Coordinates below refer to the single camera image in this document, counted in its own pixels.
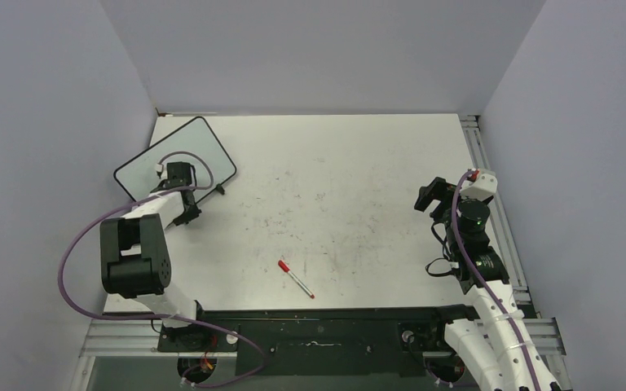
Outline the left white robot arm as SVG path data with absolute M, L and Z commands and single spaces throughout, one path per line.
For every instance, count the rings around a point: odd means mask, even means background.
M 160 179 L 148 202 L 100 223 L 101 281 L 105 292 L 166 314 L 163 326 L 179 329 L 180 342 L 197 351 L 208 345 L 210 328 L 197 320 L 199 303 L 171 283 L 165 239 L 168 228 L 201 214 L 192 190 L 196 171 L 187 162 L 170 162 L 161 166 Z

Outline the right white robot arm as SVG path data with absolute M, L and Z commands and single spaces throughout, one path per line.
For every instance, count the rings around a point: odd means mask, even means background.
M 478 320 L 448 317 L 428 327 L 431 343 L 450 348 L 481 390 L 560 390 L 524 321 L 504 262 L 491 244 L 486 225 L 496 195 L 496 175 L 471 169 L 457 183 L 436 177 L 420 188 L 414 208 L 430 210 L 442 259 L 456 278 Z

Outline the white marker pen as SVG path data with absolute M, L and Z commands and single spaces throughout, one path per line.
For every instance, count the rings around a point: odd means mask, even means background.
M 315 294 L 292 272 L 291 269 L 289 273 L 286 273 L 286 275 L 288 275 L 292 281 L 294 281 L 295 284 L 299 286 L 308 297 L 310 297 L 310 299 L 315 299 Z

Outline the small black-framed whiteboard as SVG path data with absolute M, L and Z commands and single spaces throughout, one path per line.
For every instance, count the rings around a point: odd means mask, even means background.
M 237 173 L 233 159 L 227 153 L 209 122 L 201 116 L 184 117 L 181 125 L 173 126 L 167 134 L 159 135 L 151 146 L 117 168 L 113 177 L 133 200 L 150 194 L 161 180 L 157 169 L 174 162 L 188 163 L 189 177 L 197 180 L 194 191 L 200 202 L 225 185 Z

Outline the red marker cap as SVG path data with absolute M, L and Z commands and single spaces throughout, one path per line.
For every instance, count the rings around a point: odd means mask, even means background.
M 278 261 L 278 266 L 279 266 L 279 268 L 282 269 L 282 271 L 284 273 L 289 273 L 290 272 L 290 269 L 289 269 L 288 265 L 284 261 L 279 260 Z

